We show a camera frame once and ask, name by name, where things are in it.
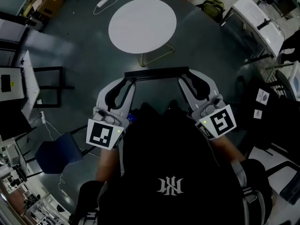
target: concrete floor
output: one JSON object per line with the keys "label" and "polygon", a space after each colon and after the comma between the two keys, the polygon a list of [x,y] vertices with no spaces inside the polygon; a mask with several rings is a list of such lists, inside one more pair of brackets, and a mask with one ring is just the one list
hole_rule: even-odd
{"label": "concrete floor", "polygon": [[[92,118],[98,93],[104,86],[122,77],[124,72],[142,69],[135,55],[120,51],[108,36],[112,15],[129,1],[132,0],[119,0],[100,15],[93,15],[99,0],[66,0],[44,32],[31,31],[25,42],[23,51],[29,50],[33,67],[64,66],[67,85],[75,86],[75,90],[63,91],[61,108],[41,109],[46,119],[61,133],[87,124],[88,118]],[[252,76],[260,76],[256,66],[243,65],[247,55],[240,44],[228,33],[226,26],[221,28],[189,1],[162,1],[174,10],[177,17],[177,28],[169,41],[176,51],[143,69],[189,66],[211,77],[226,102],[238,103],[243,89],[236,83],[236,78],[243,75],[249,81]],[[228,4],[226,2],[227,10],[236,0],[230,1]],[[39,85],[55,85],[55,75],[39,75]],[[54,95],[43,91],[41,98],[45,103],[53,101]],[[172,99],[177,99],[182,108],[187,107],[175,79],[140,82],[132,108],[148,102],[162,113]],[[38,111],[35,109],[32,121],[37,116]],[[37,120],[35,125],[40,125],[40,121]],[[53,129],[50,130],[55,138],[57,134]],[[75,135],[81,148],[89,147],[85,143],[85,132],[83,130]],[[244,135],[244,131],[236,130],[229,137],[238,146]],[[29,138],[29,143],[26,143],[26,139],[20,142],[23,152],[30,149],[34,152],[42,141],[50,141],[45,126],[41,125],[30,133]],[[33,152],[26,155],[26,158],[31,158]],[[93,153],[99,154],[99,149],[93,150]],[[74,200],[73,206],[64,203],[64,195],[58,190],[59,175],[42,173],[39,178],[49,192],[73,212],[79,188],[94,179],[97,164],[98,158],[88,154],[83,162],[66,167],[63,173],[66,184],[61,187]]]}

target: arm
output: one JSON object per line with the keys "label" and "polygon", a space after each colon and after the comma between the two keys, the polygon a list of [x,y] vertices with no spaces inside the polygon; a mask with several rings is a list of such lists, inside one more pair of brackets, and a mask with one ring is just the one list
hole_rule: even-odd
{"label": "arm", "polygon": [[111,181],[118,173],[120,174],[119,149],[101,149],[96,180],[100,182]]}
{"label": "arm", "polygon": [[226,136],[221,136],[215,140],[211,140],[210,143],[212,147],[229,162],[236,159],[240,162],[245,160],[241,152]]}

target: desk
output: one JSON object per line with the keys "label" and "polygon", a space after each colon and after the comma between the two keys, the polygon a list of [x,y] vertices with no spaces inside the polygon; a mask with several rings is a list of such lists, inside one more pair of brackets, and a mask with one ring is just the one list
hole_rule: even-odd
{"label": "desk", "polygon": [[22,109],[22,113],[25,118],[29,120],[30,114],[32,112],[33,106],[36,103],[37,97],[39,95],[39,86],[34,74],[34,70],[31,64],[30,55],[27,51],[24,58],[23,68],[24,68],[24,79],[26,86],[26,96],[27,102]]}
{"label": "desk", "polygon": [[277,58],[284,42],[284,37],[273,22],[260,30],[257,29],[257,26],[262,24],[265,19],[269,20],[269,17],[255,4],[255,2],[252,0],[237,1],[226,14],[220,25],[223,26],[226,23],[226,20],[233,14],[236,14],[237,17],[246,24],[247,29],[253,33],[257,42],[264,47],[264,50],[256,59],[249,60],[246,64],[267,57]]}
{"label": "desk", "polygon": [[140,64],[143,67],[152,62],[144,63],[143,54],[165,45],[175,32],[176,24],[175,13],[166,3],[160,0],[133,0],[112,16],[108,34],[120,50],[142,54]]}

